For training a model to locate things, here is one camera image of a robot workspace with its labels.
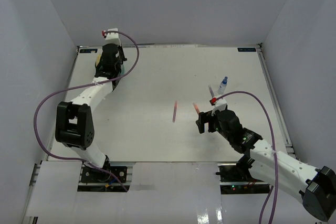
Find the grey clear pen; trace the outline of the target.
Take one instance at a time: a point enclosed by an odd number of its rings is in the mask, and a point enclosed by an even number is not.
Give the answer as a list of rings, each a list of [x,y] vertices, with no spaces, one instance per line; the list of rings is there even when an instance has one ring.
[[[208,85],[208,89],[209,89],[209,92],[211,94],[211,97],[213,98],[215,96],[215,94],[213,92],[213,89],[212,89],[211,85]]]

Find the masking tape roll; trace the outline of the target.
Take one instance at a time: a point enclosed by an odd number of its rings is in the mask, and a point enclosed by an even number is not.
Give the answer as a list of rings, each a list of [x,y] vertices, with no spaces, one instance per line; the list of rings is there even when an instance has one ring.
[[[95,66],[99,64],[100,60],[101,60],[101,54],[98,54],[96,62],[95,62]]]

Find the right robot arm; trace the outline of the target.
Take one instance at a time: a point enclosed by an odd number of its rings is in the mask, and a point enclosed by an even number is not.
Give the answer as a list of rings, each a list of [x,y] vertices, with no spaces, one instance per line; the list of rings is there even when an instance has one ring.
[[[335,212],[335,172],[316,168],[292,156],[273,150],[259,134],[243,127],[231,110],[200,112],[196,125],[200,133],[208,126],[217,132],[242,158],[237,163],[238,177],[264,181],[299,201],[316,219],[327,222]]]

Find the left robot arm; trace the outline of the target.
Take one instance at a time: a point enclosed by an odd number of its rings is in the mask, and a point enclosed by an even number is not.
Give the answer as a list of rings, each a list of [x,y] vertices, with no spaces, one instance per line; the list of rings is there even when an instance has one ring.
[[[121,45],[109,43],[102,47],[102,54],[95,62],[93,86],[84,89],[69,102],[57,106],[55,139],[72,149],[86,163],[91,163],[93,176],[101,182],[110,178],[111,168],[105,165],[107,156],[93,142],[95,136],[92,112],[118,85],[112,79],[123,74],[127,59]]]

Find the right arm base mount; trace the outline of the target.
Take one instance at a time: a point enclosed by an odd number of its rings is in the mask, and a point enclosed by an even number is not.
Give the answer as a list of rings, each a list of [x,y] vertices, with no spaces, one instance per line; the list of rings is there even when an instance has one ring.
[[[243,156],[235,163],[218,165],[216,175],[220,180],[220,192],[222,195],[268,194],[270,186],[252,177],[249,169],[254,160]]]

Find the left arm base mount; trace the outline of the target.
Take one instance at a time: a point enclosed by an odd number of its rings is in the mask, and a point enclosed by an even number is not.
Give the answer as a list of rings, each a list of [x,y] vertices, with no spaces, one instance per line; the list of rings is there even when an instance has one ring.
[[[129,190],[131,183],[131,168],[127,166],[108,166],[109,171],[114,176],[94,169],[88,165],[82,165],[78,192],[92,193],[126,193],[121,184]]]

